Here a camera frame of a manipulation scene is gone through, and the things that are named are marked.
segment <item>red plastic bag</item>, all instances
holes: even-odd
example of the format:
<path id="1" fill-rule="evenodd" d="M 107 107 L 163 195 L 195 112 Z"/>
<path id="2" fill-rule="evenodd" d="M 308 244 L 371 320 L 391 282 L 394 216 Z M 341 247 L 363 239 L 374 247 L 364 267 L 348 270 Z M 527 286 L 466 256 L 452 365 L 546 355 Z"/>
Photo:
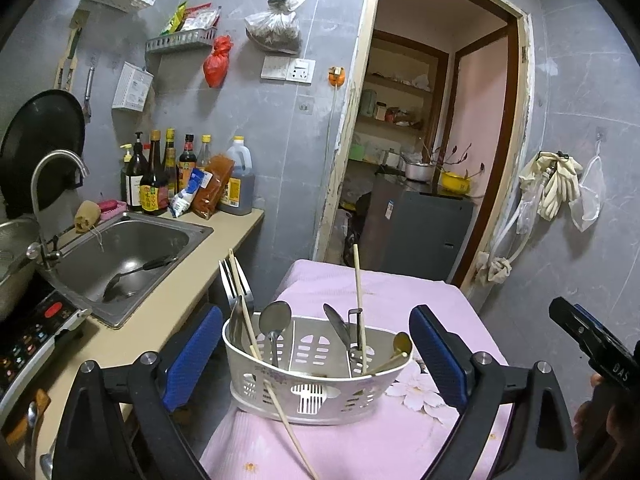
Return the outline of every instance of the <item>red plastic bag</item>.
<path id="1" fill-rule="evenodd" d="M 226 71 L 229 68 L 229 51 L 234 46 L 231 37 L 220 36 L 213 42 L 213 50 L 207 56 L 202 65 L 204 79 L 210 88 L 218 88 L 225 80 Z"/>

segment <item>orange plug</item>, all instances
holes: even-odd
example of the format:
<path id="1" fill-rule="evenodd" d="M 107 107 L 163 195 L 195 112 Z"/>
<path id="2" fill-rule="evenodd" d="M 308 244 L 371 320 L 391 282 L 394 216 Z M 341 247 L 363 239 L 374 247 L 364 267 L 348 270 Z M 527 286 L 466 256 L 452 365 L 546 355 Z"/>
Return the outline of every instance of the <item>orange plug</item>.
<path id="1" fill-rule="evenodd" d="M 332 66 L 329 69 L 329 84 L 340 88 L 344 84 L 344 68 L 341 66 Z"/>

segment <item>faucet spout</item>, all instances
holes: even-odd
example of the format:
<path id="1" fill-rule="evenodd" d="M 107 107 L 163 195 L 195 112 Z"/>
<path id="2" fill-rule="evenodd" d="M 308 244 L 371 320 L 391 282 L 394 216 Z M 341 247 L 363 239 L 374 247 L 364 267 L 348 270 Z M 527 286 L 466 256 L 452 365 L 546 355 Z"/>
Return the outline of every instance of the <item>faucet spout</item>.
<path id="1" fill-rule="evenodd" d="M 46 269 L 50 268 L 49 261 L 52 254 L 49 253 L 49 249 L 47 248 L 47 241 L 42 228 L 42 220 L 40 219 L 40 206 L 38 205 L 38 179 L 40 178 L 42 169 L 55 158 L 68 158 L 76 164 L 82 174 L 82 177 L 89 175 L 89 169 L 82 159 L 71 150 L 53 150 L 52 152 L 47 153 L 47 155 L 45 155 L 38 163 L 36 169 L 33 170 L 33 175 L 31 177 L 31 206 L 33 207 L 33 215 L 36 217 L 36 222 L 38 222 L 40 227 L 40 254 L 42 256 L 42 263 Z"/>

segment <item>bottle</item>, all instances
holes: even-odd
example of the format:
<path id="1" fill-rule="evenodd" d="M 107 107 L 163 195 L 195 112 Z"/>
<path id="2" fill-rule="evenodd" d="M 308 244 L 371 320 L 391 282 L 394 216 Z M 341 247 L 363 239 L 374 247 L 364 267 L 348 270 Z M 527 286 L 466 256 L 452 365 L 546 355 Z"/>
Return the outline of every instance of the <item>bottle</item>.
<path id="1" fill-rule="evenodd" d="M 148 162 L 145 155 L 142 153 L 142 142 L 140 136 L 142 132 L 136 132 L 136 143 L 133 145 L 133 157 L 127 164 L 126 173 L 126 191 L 127 191 L 127 206 L 130 211 L 142 211 L 140 205 L 140 181 L 146 173 Z"/>
<path id="2" fill-rule="evenodd" d="M 140 181 L 142 211 L 159 215 L 169 205 L 168 179 L 160 162 L 160 130 L 151 130 L 149 166 Z"/>
<path id="3" fill-rule="evenodd" d="M 168 181 L 167 189 L 169 192 L 169 201 L 178 192 L 178 174 L 175 168 L 175 147 L 174 147 L 175 130 L 168 128 L 166 131 L 166 142 L 164 143 L 164 160 L 162 167 L 166 172 Z"/>
<path id="4" fill-rule="evenodd" d="M 129 161 L 133 158 L 131 152 L 129 151 L 133 148 L 133 144 L 123 144 L 121 149 L 127 150 L 124 157 L 122 158 L 122 170 L 120 170 L 120 200 L 123 202 L 129 203 L 127 201 L 127 197 L 129 193 L 127 192 L 127 166 L 129 165 Z"/>
<path id="5" fill-rule="evenodd" d="M 251 212 L 254 202 L 255 175 L 251 163 L 251 153 L 244 145 L 244 137 L 234 137 L 226 156 L 233 159 L 234 170 L 226 184 L 218 209 L 233 215 L 246 215 Z"/>
<path id="6" fill-rule="evenodd" d="M 191 170 L 196 167 L 197 160 L 196 154 L 193 153 L 193 136 L 185 135 L 184 151 L 178 159 L 178 190 L 183 190 L 187 187 Z"/>
<path id="7" fill-rule="evenodd" d="M 204 171 L 207 167 L 207 164 L 211 160 L 211 153 L 209 152 L 209 143 L 211 142 L 210 135 L 202 136 L 202 147 L 200 148 L 200 153 L 198 154 L 198 160 L 196 161 L 196 168 Z"/>

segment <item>red button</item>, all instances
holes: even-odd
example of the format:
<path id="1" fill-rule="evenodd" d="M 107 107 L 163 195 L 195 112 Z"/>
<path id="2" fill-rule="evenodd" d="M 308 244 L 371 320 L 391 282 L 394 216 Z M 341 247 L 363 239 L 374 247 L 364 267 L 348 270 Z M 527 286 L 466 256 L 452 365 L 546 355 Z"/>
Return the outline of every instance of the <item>red button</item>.
<path id="1" fill-rule="evenodd" d="M 45 311 L 44 317 L 48 318 L 48 317 L 55 316 L 61 308 L 62 308 L 62 303 L 57 301 Z"/>

